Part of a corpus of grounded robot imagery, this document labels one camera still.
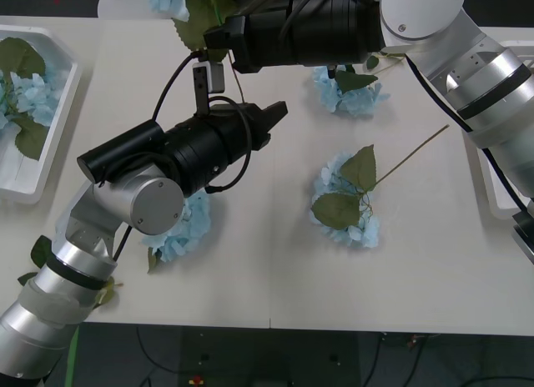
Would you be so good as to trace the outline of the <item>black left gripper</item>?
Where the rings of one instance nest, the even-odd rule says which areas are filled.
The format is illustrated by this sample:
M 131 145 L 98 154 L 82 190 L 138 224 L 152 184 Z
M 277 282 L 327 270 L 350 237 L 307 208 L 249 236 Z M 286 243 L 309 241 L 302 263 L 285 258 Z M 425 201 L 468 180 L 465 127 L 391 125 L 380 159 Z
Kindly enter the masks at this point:
M 251 149 L 261 150 L 271 140 L 269 133 L 287 114 L 285 101 L 272 103 L 260 109 L 252 103 L 240 104 L 251 133 Z M 207 124 L 221 137 L 229 158 L 241 158 L 247 152 L 244 122 L 231 105 L 216 105 L 210 112 Z

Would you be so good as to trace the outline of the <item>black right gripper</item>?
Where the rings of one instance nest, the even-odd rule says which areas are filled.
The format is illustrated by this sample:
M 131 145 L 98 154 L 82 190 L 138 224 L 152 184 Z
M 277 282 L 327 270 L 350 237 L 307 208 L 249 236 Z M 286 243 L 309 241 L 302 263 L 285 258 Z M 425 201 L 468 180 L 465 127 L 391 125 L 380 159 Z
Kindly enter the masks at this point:
M 227 18 L 226 25 L 210 28 L 203 35 L 208 60 L 221 63 L 229 49 L 234 55 L 232 67 L 238 73 L 258 73 L 262 68 L 294 65 L 290 44 L 279 40 L 285 19 L 283 12 Z

